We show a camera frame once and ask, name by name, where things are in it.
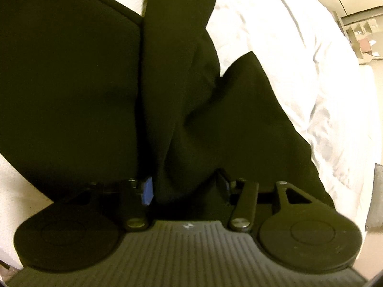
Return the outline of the wooden shelf unit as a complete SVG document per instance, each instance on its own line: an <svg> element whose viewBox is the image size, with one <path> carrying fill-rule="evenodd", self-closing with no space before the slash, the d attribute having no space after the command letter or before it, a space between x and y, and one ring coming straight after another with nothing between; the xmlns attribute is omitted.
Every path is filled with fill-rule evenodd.
<svg viewBox="0 0 383 287"><path fill-rule="evenodd" d="M332 12L335 22L348 39L360 65L382 61L382 6L341 17Z"/></svg>

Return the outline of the black garment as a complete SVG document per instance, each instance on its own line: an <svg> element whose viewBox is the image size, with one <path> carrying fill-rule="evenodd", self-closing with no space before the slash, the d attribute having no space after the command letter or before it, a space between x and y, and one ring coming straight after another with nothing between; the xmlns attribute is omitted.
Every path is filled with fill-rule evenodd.
<svg viewBox="0 0 383 287"><path fill-rule="evenodd" d="M216 0L1 0L1 154L53 201L152 178L162 217L204 211L218 168L331 206L254 53L220 70Z"/></svg>

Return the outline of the white duvet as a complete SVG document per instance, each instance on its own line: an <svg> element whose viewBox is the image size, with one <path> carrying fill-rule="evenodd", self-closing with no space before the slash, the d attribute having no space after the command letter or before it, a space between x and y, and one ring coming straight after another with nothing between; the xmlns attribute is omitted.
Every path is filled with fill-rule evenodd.
<svg viewBox="0 0 383 287"><path fill-rule="evenodd" d="M367 210L349 193L350 185L330 180L329 164L336 156L334 145L315 141L315 125L327 125L325 104L332 102L339 81L323 59L323 33L309 28L317 19L302 17L306 1L310 0L216 0L206 30L221 71L226 71L240 56L255 54L282 110L310 147L312 163L334 202L331 207L362 227ZM149 0L127 0L120 4L144 16L148 3ZM50 200L1 154L3 262L20 265L13 246L16 228Z"/></svg>

